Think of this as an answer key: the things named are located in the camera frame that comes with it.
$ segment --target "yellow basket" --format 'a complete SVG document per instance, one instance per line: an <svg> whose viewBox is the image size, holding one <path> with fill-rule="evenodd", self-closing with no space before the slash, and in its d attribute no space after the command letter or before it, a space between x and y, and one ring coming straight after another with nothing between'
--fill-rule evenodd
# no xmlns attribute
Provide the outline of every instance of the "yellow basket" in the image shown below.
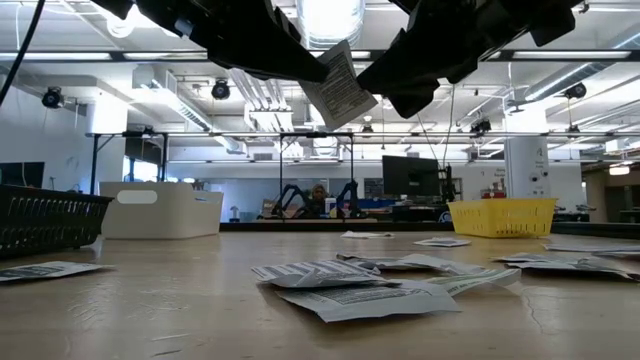
<svg viewBox="0 0 640 360"><path fill-rule="evenodd" d="M456 233L489 238L547 236L557 199L486 199L449 203Z"/></svg>

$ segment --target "desk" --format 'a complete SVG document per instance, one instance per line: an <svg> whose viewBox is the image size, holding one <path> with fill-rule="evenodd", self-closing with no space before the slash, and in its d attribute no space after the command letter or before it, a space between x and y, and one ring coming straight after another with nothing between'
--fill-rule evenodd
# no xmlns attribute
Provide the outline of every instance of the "desk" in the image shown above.
<svg viewBox="0 0 640 360"><path fill-rule="evenodd" d="M500 268L488 258L543 252L540 243L547 242L473 239L469 247L433 250L412 242L452 234L396 235L344 240L339 233L223 233L178 241L110 240L78 252L3 261L1 267L97 258L117 270L0 286L0 358L637 358L635 283L525 275L522 296L504 289L468 292L456 298L462 313L325 324L271 289L256 287L249 271L254 265L332 258L341 250L367 256L428 253Z"/></svg>

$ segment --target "wooden table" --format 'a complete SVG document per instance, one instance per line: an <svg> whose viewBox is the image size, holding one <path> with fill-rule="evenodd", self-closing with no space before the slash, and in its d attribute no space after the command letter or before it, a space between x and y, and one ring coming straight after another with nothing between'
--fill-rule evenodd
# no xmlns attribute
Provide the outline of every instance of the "wooden table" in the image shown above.
<svg viewBox="0 0 640 360"><path fill-rule="evenodd" d="M463 312L325 324L255 285L251 266L428 253L499 268L493 256L543 252L547 240L473 239L432 250L413 241L451 234L344 240L338 233L225 233L181 241L96 243L15 261L93 261L117 270L0 286L0 359L637 359L638 284L532 277L456 297ZM552 236L558 243L604 239ZM621 263L635 267L635 264ZM403 273L395 277L427 278Z"/></svg>

